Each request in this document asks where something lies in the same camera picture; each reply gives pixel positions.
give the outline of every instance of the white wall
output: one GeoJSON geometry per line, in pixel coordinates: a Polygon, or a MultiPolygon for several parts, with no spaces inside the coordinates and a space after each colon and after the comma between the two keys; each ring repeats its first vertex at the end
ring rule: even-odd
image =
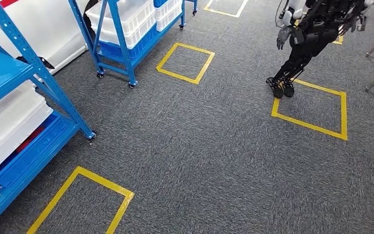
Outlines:
{"type": "MultiPolygon", "coordinates": [[[[89,0],[76,0],[81,13],[89,0]]],[[[68,0],[19,0],[5,7],[6,13],[38,54],[57,72],[83,53],[85,41],[68,0]]],[[[0,46],[14,57],[20,52],[0,29],[0,46]]]]}

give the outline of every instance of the floor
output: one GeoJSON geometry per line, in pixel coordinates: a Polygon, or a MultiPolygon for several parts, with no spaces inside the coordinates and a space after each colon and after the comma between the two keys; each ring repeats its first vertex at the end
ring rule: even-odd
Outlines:
{"type": "MultiPolygon", "coordinates": [[[[89,125],[0,216],[24,233],[77,166],[132,192],[116,233],[374,234],[374,7],[366,32],[329,44],[300,80],[347,94],[348,140],[272,117],[265,79],[290,54],[276,48],[278,0],[249,0],[239,18],[203,10],[173,27],[137,67],[139,85],[95,77],[88,52],[57,81],[89,125]],[[198,85],[156,70],[176,42],[214,52],[198,85]]],[[[241,1],[212,8],[236,14],[241,1]]],[[[165,69],[194,76],[207,57],[177,51],[165,69]]],[[[295,84],[278,112],[340,132],[340,97],[295,84]]],[[[123,197],[78,176],[38,233],[104,233],[123,197]]]]}

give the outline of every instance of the wheel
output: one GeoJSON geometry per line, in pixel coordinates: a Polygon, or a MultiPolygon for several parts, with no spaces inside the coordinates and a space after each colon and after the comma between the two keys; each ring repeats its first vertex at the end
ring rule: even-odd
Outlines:
{"type": "Polygon", "coordinates": [[[274,86],[273,87],[273,96],[275,96],[275,98],[282,98],[283,97],[283,90],[281,89],[280,86],[274,86]]]}
{"type": "Polygon", "coordinates": [[[88,138],[88,140],[93,140],[96,138],[96,131],[93,130],[94,135],[91,138],[88,138]]]}

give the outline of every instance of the blue crate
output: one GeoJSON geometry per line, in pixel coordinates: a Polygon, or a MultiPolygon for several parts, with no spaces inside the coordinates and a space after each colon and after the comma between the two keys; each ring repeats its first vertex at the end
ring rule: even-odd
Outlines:
{"type": "Polygon", "coordinates": [[[166,1],[168,0],[154,0],[154,7],[160,7],[162,6],[164,3],[166,3],[166,1]]]}
{"type": "Polygon", "coordinates": [[[8,188],[17,180],[32,164],[41,153],[51,145],[67,126],[61,121],[61,116],[53,112],[41,124],[45,129],[25,147],[19,154],[12,153],[0,165],[0,186],[8,188]]]}
{"type": "MultiPolygon", "coordinates": [[[[140,55],[143,49],[149,45],[149,42],[154,39],[157,33],[157,23],[155,23],[150,28],[150,30],[143,36],[143,38],[141,38],[141,40],[134,46],[134,48],[128,50],[130,60],[136,60],[138,55],[140,55]]],[[[99,46],[101,47],[102,53],[105,55],[111,54],[118,57],[123,56],[121,47],[117,44],[100,41],[99,46]]]]}

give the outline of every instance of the yellow floor marking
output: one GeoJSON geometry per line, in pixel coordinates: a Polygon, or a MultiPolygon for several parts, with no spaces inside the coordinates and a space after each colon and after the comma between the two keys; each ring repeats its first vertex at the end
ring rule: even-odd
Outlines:
{"type": "Polygon", "coordinates": [[[172,46],[172,48],[164,56],[163,60],[161,60],[161,62],[158,64],[157,71],[162,72],[162,73],[167,74],[167,75],[172,76],[172,77],[176,77],[178,79],[182,79],[182,80],[191,82],[193,84],[198,84],[200,82],[201,78],[203,77],[204,73],[206,72],[208,66],[210,65],[211,61],[213,60],[214,55],[215,55],[214,52],[211,52],[211,51],[208,51],[208,50],[205,50],[205,49],[200,49],[200,48],[197,48],[197,47],[194,47],[194,46],[191,46],[191,45],[186,45],[186,44],[182,44],[182,43],[178,42],[178,43],[175,43],[172,46]],[[180,75],[180,74],[170,72],[170,71],[167,71],[167,70],[163,69],[164,63],[167,62],[168,58],[170,58],[171,54],[175,51],[175,49],[178,46],[182,46],[182,47],[185,47],[185,48],[188,48],[188,49],[191,49],[191,50],[196,50],[196,51],[199,51],[199,52],[209,54],[209,57],[208,57],[207,61],[205,62],[204,66],[201,68],[201,71],[199,72],[199,74],[197,75],[196,78],[191,79],[191,78],[185,77],[183,75],[180,75]]]}
{"type": "Polygon", "coordinates": [[[208,1],[207,5],[204,7],[204,10],[205,11],[210,11],[210,12],[213,12],[213,13],[218,13],[218,14],[222,14],[222,15],[225,15],[225,16],[231,16],[231,17],[240,17],[240,15],[242,14],[242,11],[244,9],[244,7],[246,6],[248,0],[244,0],[242,5],[240,6],[240,9],[238,10],[238,12],[234,15],[234,14],[229,14],[229,13],[226,13],[226,12],[221,12],[221,11],[216,11],[216,10],[213,10],[213,9],[210,9],[210,5],[213,3],[214,0],[210,0],[208,1]]]}
{"type": "Polygon", "coordinates": [[[278,113],[278,108],[279,108],[280,99],[277,99],[277,98],[274,99],[271,115],[273,117],[278,117],[278,118],[287,120],[289,122],[301,125],[303,127],[310,128],[310,129],[319,131],[321,133],[331,135],[333,137],[337,137],[337,138],[340,138],[340,139],[343,139],[343,140],[348,140],[348,127],[347,127],[348,126],[348,120],[347,120],[347,110],[346,110],[346,102],[347,102],[346,101],[346,93],[345,92],[340,92],[340,91],[335,91],[335,90],[328,89],[328,88],[325,88],[325,87],[321,87],[321,86],[311,84],[311,83],[308,83],[306,81],[302,81],[302,80],[299,80],[299,79],[294,80],[294,82],[306,85],[306,86],[314,88],[314,89],[319,89],[319,90],[322,90],[322,91],[340,96],[340,109],[341,109],[341,115],[340,115],[341,130],[340,130],[340,133],[333,132],[333,131],[321,128],[319,126],[315,126],[313,124],[306,123],[306,122],[303,122],[301,120],[279,114],[278,113]]]}
{"type": "Polygon", "coordinates": [[[334,42],[332,42],[333,44],[338,44],[338,45],[342,45],[343,44],[343,36],[338,36],[336,38],[336,40],[334,42]]]}
{"type": "Polygon", "coordinates": [[[55,207],[55,205],[58,203],[58,201],[61,199],[61,197],[64,195],[64,193],[67,191],[67,189],[70,187],[72,182],[75,180],[75,178],[78,175],[83,175],[119,194],[124,196],[124,200],[121,203],[120,208],[118,209],[117,214],[115,215],[114,219],[112,220],[110,226],[108,227],[106,233],[113,234],[115,229],[118,226],[118,223],[120,222],[125,210],[128,207],[129,202],[134,197],[134,193],[131,192],[128,189],[125,189],[118,184],[115,184],[105,178],[100,177],[99,175],[90,172],[82,167],[77,167],[70,177],[65,181],[65,183],[61,186],[61,188],[58,190],[58,192],[55,194],[54,198],[49,202],[49,204],[45,207],[44,211],[39,215],[39,217],[35,220],[35,222],[32,224],[32,226],[28,230],[28,234],[35,233],[40,225],[43,223],[43,221],[46,219],[46,217],[49,215],[49,213],[52,211],[52,209],[55,207]]]}

